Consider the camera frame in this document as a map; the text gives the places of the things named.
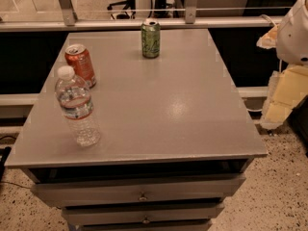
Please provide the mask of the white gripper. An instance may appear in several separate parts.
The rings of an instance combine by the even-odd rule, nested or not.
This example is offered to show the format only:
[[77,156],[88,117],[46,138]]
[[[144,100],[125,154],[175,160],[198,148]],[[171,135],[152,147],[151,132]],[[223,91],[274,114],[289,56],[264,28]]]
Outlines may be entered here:
[[276,47],[277,57],[289,64],[282,72],[273,71],[260,124],[276,129],[308,95],[308,0],[297,0],[282,19],[261,36],[260,48]]

